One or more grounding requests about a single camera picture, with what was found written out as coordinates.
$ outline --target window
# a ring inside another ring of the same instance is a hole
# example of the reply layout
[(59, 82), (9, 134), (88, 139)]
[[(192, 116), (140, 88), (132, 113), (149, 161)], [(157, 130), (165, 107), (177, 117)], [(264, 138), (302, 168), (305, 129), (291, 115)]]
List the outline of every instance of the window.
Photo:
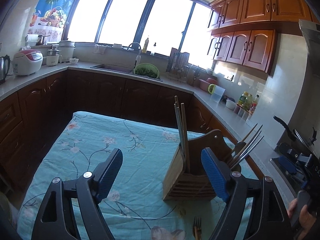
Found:
[(108, 0), (80, 0), (70, 23), (68, 39), (94, 42), (107, 2)]
[(181, 48), (181, 52), (190, 53), (189, 63), (199, 65), (202, 68), (211, 67), (213, 62), (207, 56), (211, 37), (210, 32), (207, 32), (210, 13), (209, 8), (196, 4)]
[(155, 42), (155, 52), (159, 54), (169, 56), (171, 48), (178, 49), (191, 6), (190, 0), (156, 0), (141, 38), (141, 46), (149, 37), (148, 50)]
[(99, 43), (128, 46), (133, 42), (146, 3), (147, 0), (113, 0)]

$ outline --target wooden utensil holder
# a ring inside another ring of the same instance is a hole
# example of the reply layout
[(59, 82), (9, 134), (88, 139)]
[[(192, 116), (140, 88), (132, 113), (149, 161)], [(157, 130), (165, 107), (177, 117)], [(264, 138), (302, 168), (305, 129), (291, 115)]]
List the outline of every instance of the wooden utensil holder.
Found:
[(186, 159), (179, 145), (174, 153), (163, 186), (163, 200), (212, 200), (216, 193), (201, 163), (201, 151), (210, 147), (219, 160), (229, 161), (231, 149), (220, 130), (212, 130), (198, 138), (188, 140), (190, 172), (186, 172)]

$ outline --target rice cooker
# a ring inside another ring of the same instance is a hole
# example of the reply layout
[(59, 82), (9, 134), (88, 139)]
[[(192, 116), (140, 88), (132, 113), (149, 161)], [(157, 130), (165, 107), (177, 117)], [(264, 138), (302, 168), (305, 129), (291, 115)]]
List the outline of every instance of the rice cooker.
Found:
[(60, 55), (62, 56), (62, 62), (69, 62), (69, 59), (73, 57), (75, 43), (74, 41), (60, 41), (58, 49), (60, 50)]
[(17, 76), (30, 75), (41, 68), (42, 53), (34, 49), (19, 51), (13, 56), (13, 73)]

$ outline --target faucet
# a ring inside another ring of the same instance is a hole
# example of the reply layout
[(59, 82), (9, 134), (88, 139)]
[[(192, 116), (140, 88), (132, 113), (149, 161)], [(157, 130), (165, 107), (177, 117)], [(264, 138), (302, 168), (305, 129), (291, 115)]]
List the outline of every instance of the faucet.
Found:
[(137, 55), (137, 57), (136, 57), (136, 61), (134, 62), (134, 67), (133, 67), (133, 69), (137, 66), (137, 65), (139, 65), (140, 64), (140, 60), (141, 60), (141, 56), (140, 56), (140, 54), (141, 54), (141, 45), (140, 45), (140, 43), (138, 43), (138, 42), (133, 42), (133, 43), (131, 43), (128, 47), (127, 47), (127, 49), (126, 50), (128, 50), (129, 49), (129, 47), (131, 46), (131, 45), (133, 45), (134, 43), (136, 43), (136, 44), (138, 44), (139, 45), (139, 53), (138, 53), (138, 55)]

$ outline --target frying pan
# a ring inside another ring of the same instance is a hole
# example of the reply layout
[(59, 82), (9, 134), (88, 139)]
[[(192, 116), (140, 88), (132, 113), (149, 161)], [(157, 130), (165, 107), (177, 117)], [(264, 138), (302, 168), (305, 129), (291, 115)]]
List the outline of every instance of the frying pan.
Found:
[(317, 131), (313, 128), (313, 135), (312, 139), (310, 139), (310, 142), (307, 142), (300, 134), (297, 132), (296, 129), (293, 129), (293, 133), (291, 132), (288, 125), (279, 117), (274, 116), (273, 119), (275, 119), (277, 122), (279, 122), (287, 131), (287, 134), (291, 140), (291, 146), (297, 150), (300, 153), (303, 153), (306, 156), (309, 156), (310, 154), (314, 154), (313, 150), (309, 147), (310, 145), (314, 145), (313, 142), (316, 141)]

